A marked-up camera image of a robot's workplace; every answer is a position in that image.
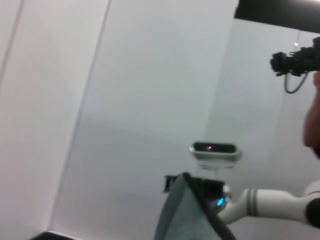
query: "gray towel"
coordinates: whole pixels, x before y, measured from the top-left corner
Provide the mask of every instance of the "gray towel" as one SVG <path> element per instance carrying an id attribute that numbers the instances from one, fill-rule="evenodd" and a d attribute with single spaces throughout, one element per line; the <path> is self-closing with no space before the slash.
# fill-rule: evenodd
<path id="1" fill-rule="evenodd" d="M 210 210 L 188 173 L 174 182 L 163 206 L 154 240 L 236 240 Z"/>

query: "black camera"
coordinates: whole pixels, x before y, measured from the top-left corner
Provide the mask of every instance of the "black camera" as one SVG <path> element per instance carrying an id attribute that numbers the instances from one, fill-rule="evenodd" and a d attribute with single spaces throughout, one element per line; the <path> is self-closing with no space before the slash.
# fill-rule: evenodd
<path id="1" fill-rule="evenodd" d="M 290 73 L 300 77 L 301 74 L 320 71 L 320 37 L 313 39 L 313 47 L 302 47 L 290 52 L 289 56 L 283 52 L 273 54 L 270 64 L 277 76 Z"/>

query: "skin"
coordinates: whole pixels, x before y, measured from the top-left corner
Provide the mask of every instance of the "skin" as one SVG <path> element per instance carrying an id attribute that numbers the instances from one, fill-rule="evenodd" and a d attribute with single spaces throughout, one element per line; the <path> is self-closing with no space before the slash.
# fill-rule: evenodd
<path id="1" fill-rule="evenodd" d="M 306 115 L 303 140 L 320 157 L 320 72 L 313 75 L 313 84 L 317 93 Z"/>

